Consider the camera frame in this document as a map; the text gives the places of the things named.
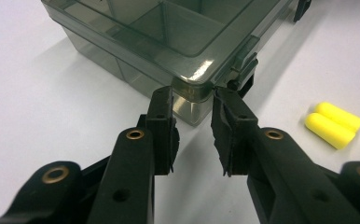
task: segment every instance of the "box compartment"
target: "box compartment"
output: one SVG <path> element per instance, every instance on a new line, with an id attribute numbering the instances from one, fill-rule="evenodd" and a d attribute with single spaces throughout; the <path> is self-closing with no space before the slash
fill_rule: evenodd
<path id="1" fill-rule="evenodd" d="M 173 112 L 198 125 L 214 86 L 250 87 L 256 53 L 293 1 L 42 2 L 80 53 L 148 97 L 173 86 Z"/>

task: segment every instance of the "white surface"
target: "white surface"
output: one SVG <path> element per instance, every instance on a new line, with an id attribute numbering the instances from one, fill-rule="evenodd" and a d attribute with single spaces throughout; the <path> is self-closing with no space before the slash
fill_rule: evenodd
<path id="1" fill-rule="evenodd" d="M 322 101 L 360 116 L 360 0 L 312 1 L 258 59 L 244 100 L 260 126 L 287 131 L 313 161 L 336 172 L 360 161 L 360 132 L 337 151 L 303 125 Z M 77 53 L 40 1 L 0 1 L 0 216 L 44 164 L 85 168 L 109 155 L 148 104 Z M 210 121 L 192 128 L 178 120 L 175 173 L 156 178 L 156 223 L 258 223 L 246 177 L 222 176 Z"/>

